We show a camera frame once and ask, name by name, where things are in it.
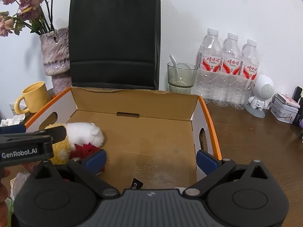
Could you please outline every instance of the black paper bag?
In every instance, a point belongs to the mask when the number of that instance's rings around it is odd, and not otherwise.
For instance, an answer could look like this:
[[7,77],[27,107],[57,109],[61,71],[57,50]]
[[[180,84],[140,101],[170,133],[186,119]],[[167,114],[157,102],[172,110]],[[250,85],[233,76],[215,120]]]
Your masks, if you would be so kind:
[[73,86],[158,89],[160,0],[71,0]]

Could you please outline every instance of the red and white label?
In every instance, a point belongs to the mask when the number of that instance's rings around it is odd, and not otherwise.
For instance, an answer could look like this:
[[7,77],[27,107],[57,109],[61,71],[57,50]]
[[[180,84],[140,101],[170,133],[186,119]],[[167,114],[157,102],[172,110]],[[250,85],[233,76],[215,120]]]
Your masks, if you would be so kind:
[[257,76],[258,68],[253,65],[243,65],[242,77],[254,80]]
[[220,69],[221,57],[205,55],[199,63],[199,68],[204,71],[218,72]]
[[221,66],[221,72],[238,75],[240,71],[241,61],[231,57],[223,57],[223,63]]

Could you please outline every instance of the wooden table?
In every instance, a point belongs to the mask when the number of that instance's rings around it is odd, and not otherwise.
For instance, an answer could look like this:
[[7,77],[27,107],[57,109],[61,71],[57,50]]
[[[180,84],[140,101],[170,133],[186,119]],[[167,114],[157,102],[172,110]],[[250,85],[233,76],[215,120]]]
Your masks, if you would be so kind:
[[262,160],[288,197],[283,227],[303,226],[303,144],[299,127],[280,122],[266,110],[263,119],[246,110],[207,104],[222,157],[239,164]]

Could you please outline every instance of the textured purple vase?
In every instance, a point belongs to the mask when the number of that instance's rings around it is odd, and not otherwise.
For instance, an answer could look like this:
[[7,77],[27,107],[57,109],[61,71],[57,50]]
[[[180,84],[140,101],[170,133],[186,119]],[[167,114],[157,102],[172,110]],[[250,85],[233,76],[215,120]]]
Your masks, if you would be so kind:
[[40,36],[45,75],[52,77],[54,94],[72,86],[69,65],[69,29],[61,28]]

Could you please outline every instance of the water bottle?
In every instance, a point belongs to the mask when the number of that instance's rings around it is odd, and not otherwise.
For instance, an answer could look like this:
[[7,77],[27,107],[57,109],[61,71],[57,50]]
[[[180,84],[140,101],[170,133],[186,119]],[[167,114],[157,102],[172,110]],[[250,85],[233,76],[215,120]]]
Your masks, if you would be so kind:
[[216,75],[220,68],[222,49],[218,40],[219,31],[208,28],[200,49],[198,72],[194,85],[194,94],[202,96],[209,103],[214,93]]
[[238,46],[238,35],[228,33],[222,47],[222,65],[216,76],[212,101],[220,107],[227,107],[232,99],[237,76],[240,74],[242,55]]
[[247,39],[247,44],[243,46],[241,74],[238,77],[234,95],[230,103],[235,109],[242,110],[248,103],[259,67],[256,46],[257,42],[251,39]]

